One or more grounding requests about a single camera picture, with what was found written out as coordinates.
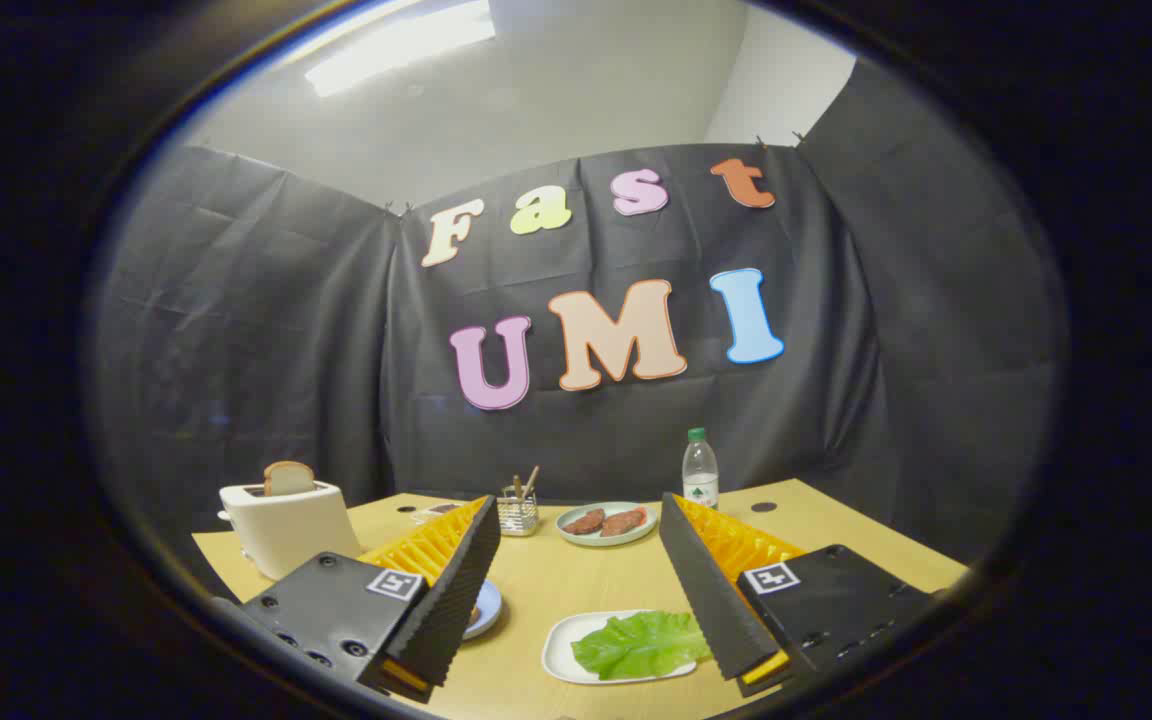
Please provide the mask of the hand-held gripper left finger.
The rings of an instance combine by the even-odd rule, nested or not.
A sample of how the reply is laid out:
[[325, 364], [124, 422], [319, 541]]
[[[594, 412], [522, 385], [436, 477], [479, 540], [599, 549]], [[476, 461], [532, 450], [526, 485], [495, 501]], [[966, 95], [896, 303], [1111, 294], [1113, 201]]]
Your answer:
[[247, 602], [236, 626], [302, 673], [425, 703], [442, 687], [500, 543], [480, 497], [361, 559], [324, 551]]

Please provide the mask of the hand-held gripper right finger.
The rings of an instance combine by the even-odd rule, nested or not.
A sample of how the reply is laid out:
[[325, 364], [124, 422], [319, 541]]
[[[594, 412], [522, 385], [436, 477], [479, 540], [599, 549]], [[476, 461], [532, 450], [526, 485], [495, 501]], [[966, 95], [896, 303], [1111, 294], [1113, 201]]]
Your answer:
[[719, 673], [745, 697], [813, 692], [890, 646], [934, 602], [846, 544], [801, 552], [672, 493], [659, 536]]

